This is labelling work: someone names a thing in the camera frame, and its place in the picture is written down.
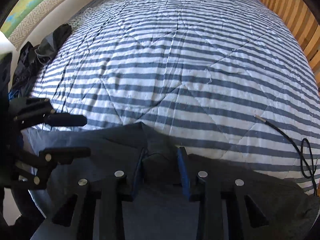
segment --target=bed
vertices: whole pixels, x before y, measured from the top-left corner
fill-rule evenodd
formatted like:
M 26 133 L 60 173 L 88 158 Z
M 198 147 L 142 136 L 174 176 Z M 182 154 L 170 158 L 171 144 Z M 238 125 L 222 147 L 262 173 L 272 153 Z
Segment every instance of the bed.
M 307 194 L 292 145 L 320 155 L 319 94 L 303 51 L 259 0 L 94 0 L 38 75 L 32 97 L 97 130 L 143 122 L 188 153 L 290 179 Z M 310 155 L 305 154 L 310 162 Z M 320 171 L 316 171 L 319 184 Z

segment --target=geometric patterned trim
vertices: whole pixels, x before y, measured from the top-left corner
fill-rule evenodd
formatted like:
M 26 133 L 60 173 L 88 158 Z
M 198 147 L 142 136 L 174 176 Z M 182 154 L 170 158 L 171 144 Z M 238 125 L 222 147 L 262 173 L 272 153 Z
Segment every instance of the geometric patterned trim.
M 43 0 L 15 28 L 8 40 L 19 49 L 33 29 L 64 0 Z

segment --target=striped bedsheet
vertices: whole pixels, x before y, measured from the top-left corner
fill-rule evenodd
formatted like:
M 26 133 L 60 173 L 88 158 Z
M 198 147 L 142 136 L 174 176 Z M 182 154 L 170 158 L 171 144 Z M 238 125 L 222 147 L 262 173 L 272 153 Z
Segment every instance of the striped bedsheet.
M 313 192 L 292 145 L 254 118 L 297 145 L 308 138 L 319 156 L 313 73 L 284 23 L 258 0 L 94 0 L 68 23 L 73 33 L 39 74 L 33 97 L 85 115 L 83 129 L 142 121 L 188 153 Z M 319 183 L 319 170 L 315 177 Z

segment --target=mattress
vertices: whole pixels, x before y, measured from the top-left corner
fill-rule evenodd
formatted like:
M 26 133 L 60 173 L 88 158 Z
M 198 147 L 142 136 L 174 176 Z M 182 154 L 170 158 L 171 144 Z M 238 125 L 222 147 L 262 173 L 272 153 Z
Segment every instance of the mattress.
M 313 193 L 293 146 L 254 117 L 297 145 L 307 138 L 318 158 L 314 75 L 285 24 L 261 2 L 94 0 L 68 24 L 73 33 L 39 73 L 32 96 L 88 123 L 37 129 L 143 122 L 188 153 L 290 179 Z

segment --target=pile of clothes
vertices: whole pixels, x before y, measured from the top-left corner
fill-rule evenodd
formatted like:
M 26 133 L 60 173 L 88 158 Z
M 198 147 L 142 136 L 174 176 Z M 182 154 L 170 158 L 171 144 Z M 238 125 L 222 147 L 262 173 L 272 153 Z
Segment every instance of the pile of clothes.
M 71 33 L 71 26 L 63 24 L 46 36 L 39 45 L 32 46 L 28 41 L 23 46 L 12 78 L 12 88 L 9 92 L 10 100 L 29 96 L 40 68 L 54 60 Z

